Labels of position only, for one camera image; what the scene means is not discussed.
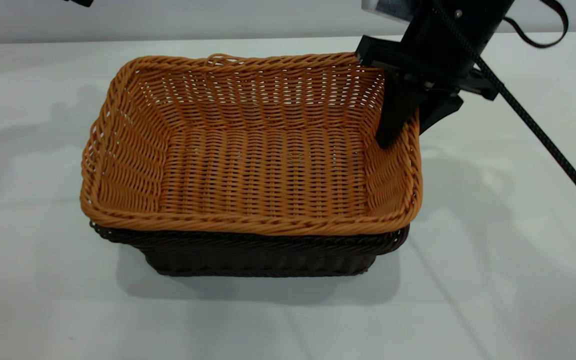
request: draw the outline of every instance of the woven pattern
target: woven pattern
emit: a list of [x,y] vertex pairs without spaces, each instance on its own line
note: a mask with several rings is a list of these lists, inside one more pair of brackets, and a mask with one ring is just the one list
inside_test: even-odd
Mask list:
[[409,227],[359,236],[273,236],[256,234],[135,231],[91,224],[103,238],[130,244],[166,276],[354,276],[377,255],[395,251]]
[[399,230],[421,207],[419,122],[381,150],[383,93],[351,53],[135,59],[91,129],[82,210],[137,231]]

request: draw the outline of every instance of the stacked baskets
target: stacked baskets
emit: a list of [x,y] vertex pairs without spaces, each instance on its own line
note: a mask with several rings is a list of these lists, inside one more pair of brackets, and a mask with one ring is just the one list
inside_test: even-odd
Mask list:
[[169,276],[361,274],[422,200],[418,118],[382,150],[383,100],[352,53],[140,57],[91,129],[82,210]]

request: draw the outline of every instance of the basket rim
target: basket rim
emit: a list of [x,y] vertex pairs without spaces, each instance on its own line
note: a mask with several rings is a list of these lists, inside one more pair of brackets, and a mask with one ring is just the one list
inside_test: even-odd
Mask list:
[[[221,60],[226,64],[215,64]],[[421,153],[419,148],[419,112],[404,125],[397,142],[405,142],[406,161],[412,181],[406,184],[405,203],[394,212],[381,216],[330,216],[313,218],[308,216],[272,217],[240,214],[178,214],[171,212],[135,212],[105,208],[99,202],[101,171],[91,171],[90,149],[93,147],[93,134],[103,133],[103,118],[110,104],[117,101],[116,89],[122,89],[138,69],[158,71],[226,71],[243,70],[259,65],[264,70],[304,69],[312,66],[354,66],[359,63],[353,53],[318,54],[275,57],[233,57],[215,54],[203,59],[187,57],[144,56],[128,62],[110,83],[108,95],[99,117],[91,126],[91,137],[82,155],[82,177],[84,178],[80,205],[84,214],[94,223],[106,228],[136,231],[206,231],[222,233],[255,233],[258,235],[280,236],[350,236],[375,235],[400,230],[409,225],[421,209],[423,200],[423,178],[421,174]],[[99,141],[98,146],[105,146]],[[96,166],[103,166],[104,157],[94,159]]]

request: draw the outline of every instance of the black strap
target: black strap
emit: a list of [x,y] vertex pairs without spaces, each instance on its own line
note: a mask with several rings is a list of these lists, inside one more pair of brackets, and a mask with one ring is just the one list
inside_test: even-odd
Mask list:
[[560,4],[557,0],[540,0],[540,2],[546,4],[546,6],[555,10],[555,12],[561,17],[561,22],[564,25],[564,32],[563,34],[561,34],[561,37],[555,42],[551,43],[535,42],[533,41],[533,39],[529,38],[528,35],[526,35],[526,33],[524,32],[524,30],[522,30],[521,27],[519,27],[517,21],[514,21],[512,18],[509,17],[505,17],[503,18],[503,20],[507,21],[510,25],[512,25],[514,30],[517,32],[517,34],[519,34],[519,36],[523,39],[523,41],[530,44],[531,46],[534,46],[535,48],[546,49],[550,48],[551,46],[557,45],[558,43],[560,43],[560,41],[564,39],[569,29],[569,19],[568,14],[566,13],[566,9],[564,9],[562,4]]

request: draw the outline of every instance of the white wall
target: white wall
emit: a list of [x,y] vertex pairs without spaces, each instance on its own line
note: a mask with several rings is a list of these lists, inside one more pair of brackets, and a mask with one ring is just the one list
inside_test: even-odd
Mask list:
[[[576,30],[576,0],[562,3]],[[526,30],[561,29],[539,0],[516,0],[510,14]],[[361,0],[95,0],[91,8],[0,0],[0,43],[397,35],[405,28],[362,11]]]

